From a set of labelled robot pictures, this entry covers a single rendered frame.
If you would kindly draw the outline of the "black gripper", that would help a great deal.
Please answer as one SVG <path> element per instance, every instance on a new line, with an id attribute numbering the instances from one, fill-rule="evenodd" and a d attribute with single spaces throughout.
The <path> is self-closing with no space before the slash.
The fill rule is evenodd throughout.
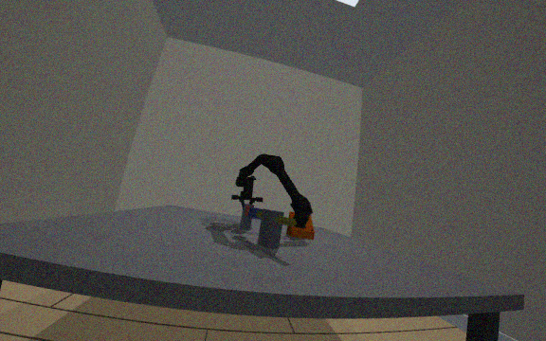
<path id="1" fill-rule="evenodd" d="M 241 202 L 242 204 L 242 207 L 244 207 L 244 200 L 250 200 L 249 204 L 252 205 L 253 203 L 255 203 L 254 201 L 256 202 L 262 202 L 263 201 L 263 198 L 261 197 L 256 197 L 256 198 L 252 198 L 252 191 L 253 191 L 253 188 L 250 188 L 250 187 L 244 187 L 244 191 L 243 191 L 243 197 L 240 197 L 238 195 L 232 195 L 231 196 L 231 200 L 237 200 L 239 199 L 239 202 Z M 244 198 L 246 197 L 246 198 Z M 250 197 L 250 199 L 248 199 L 248 197 Z"/>

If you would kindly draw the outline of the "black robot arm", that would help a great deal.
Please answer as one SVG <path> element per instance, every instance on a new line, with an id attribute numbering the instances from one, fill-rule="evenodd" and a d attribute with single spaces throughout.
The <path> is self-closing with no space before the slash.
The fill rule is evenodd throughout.
<path id="1" fill-rule="evenodd" d="M 253 188 L 253 182 L 256 180 L 256 178 L 251 174 L 261 164 L 278 176 L 285 190 L 291 197 L 292 204 L 290 206 L 295 212 L 293 219 L 297 222 L 295 227 L 306 228 L 309 216 L 313 214 L 311 204 L 306 197 L 302 196 L 298 192 L 295 185 L 284 170 L 284 163 L 279 156 L 268 155 L 265 153 L 258 155 L 257 158 L 254 159 L 248 166 L 239 170 L 239 176 L 236 179 L 235 185 L 237 187 Z"/>

